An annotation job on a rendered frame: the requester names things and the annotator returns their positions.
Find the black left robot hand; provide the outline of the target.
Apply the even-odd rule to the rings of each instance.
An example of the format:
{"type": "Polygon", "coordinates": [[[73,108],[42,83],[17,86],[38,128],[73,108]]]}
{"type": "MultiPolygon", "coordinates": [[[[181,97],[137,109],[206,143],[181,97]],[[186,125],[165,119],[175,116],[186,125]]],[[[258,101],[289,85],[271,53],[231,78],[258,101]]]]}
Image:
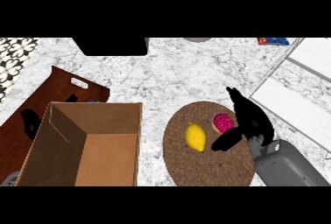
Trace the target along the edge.
{"type": "Polygon", "coordinates": [[[35,135],[36,135],[38,126],[41,123],[41,119],[36,115],[36,112],[29,108],[22,110],[20,116],[23,119],[25,134],[29,137],[29,139],[33,140],[35,135]]]}

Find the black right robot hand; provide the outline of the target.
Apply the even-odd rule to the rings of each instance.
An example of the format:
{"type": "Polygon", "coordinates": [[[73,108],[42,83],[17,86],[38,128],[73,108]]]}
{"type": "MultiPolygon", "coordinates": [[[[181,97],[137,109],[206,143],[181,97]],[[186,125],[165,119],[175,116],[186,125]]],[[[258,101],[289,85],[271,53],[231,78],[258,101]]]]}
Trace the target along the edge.
{"type": "Polygon", "coordinates": [[[261,146],[271,143],[274,138],[274,129],[268,117],[261,108],[246,99],[237,89],[226,88],[236,117],[237,126],[224,131],[211,144],[214,151],[227,151],[242,140],[242,137],[262,137],[261,146]]]}

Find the round brown woven placemat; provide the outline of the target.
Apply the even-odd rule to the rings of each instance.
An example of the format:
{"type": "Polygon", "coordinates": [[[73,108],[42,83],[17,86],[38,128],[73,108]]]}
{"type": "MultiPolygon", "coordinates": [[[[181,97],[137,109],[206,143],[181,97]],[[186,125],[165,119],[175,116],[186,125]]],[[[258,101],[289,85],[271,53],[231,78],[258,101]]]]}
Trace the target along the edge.
{"type": "Polygon", "coordinates": [[[174,113],[162,137],[162,157],[177,186],[248,186],[254,178],[254,160],[245,137],[227,151],[212,151],[220,134],[212,130],[212,116],[226,114],[237,126],[233,112],[218,103],[196,101],[174,113]],[[189,123],[196,123],[206,135],[203,152],[193,150],[184,139],[189,123]]]}

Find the dark brown wooden cutting board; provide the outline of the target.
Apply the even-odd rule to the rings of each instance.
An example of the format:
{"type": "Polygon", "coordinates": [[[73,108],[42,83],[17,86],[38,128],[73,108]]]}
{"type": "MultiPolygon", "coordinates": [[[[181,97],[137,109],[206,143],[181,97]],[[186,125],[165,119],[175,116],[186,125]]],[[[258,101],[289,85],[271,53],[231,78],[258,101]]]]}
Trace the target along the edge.
{"type": "Polygon", "coordinates": [[[0,184],[7,176],[20,170],[32,143],[25,133],[22,110],[32,109],[38,118],[42,118],[47,104],[64,102],[70,95],[76,97],[78,102],[90,100],[106,102],[109,89],[51,66],[45,81],[0,126],[0,184]]]}

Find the yellow lemon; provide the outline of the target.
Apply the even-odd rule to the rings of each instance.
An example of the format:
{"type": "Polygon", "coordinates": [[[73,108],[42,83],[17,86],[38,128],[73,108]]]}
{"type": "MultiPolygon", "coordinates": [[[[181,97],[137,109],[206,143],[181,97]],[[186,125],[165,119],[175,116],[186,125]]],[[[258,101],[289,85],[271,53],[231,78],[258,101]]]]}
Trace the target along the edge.
{"type": "Polygon", "coordinates": [[[202,127],[196,123],[189,123],[184,130],[184,139],[186,144],[190,146],[190,148],[197,152],[202,152],[206,143],[206,136],[202,127]]]}

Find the open brown wooden drawer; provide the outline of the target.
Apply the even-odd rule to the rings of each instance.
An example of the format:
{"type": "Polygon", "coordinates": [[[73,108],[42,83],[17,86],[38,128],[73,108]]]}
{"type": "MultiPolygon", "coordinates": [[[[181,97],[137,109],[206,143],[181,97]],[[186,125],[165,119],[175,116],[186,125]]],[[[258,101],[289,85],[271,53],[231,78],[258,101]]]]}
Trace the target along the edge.
{"type": "Polygon", "coordinates": [[[51,102],[17,186],[134,186],[141,104],[51,102]]]}

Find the black and white patterned cloth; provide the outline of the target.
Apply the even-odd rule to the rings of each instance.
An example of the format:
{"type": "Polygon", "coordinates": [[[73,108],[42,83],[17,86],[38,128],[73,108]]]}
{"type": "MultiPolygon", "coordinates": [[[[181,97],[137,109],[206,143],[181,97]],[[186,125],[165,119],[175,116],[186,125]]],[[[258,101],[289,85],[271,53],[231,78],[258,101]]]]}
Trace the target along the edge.
{"type": "Polygon", "coordinates": [[[39,38],[0,38],[0,103],[26,66],[39,38]]]}

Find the blue and red package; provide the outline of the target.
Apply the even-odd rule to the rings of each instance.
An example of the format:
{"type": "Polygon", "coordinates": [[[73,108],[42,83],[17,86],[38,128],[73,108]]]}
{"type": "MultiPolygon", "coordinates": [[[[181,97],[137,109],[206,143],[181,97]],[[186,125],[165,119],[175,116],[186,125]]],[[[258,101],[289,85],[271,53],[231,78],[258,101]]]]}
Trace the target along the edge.
{"type": "Polygon", "coordinates": [[[276,45],[276,46],[288,46],[289,42],[286,38],[258,38],[258,45],[276,45]]]}

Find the black appliance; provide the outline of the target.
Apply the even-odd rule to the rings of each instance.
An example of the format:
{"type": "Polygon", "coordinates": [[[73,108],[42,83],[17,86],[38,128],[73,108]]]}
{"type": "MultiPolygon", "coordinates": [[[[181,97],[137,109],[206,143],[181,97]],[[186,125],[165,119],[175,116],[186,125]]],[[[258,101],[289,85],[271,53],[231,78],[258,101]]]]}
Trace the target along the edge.
{"type": "Polygon", "coordinates": [[[144,56],[149,50],[147,38],[73,38],[79,51],[87,56],[144,56]]]}

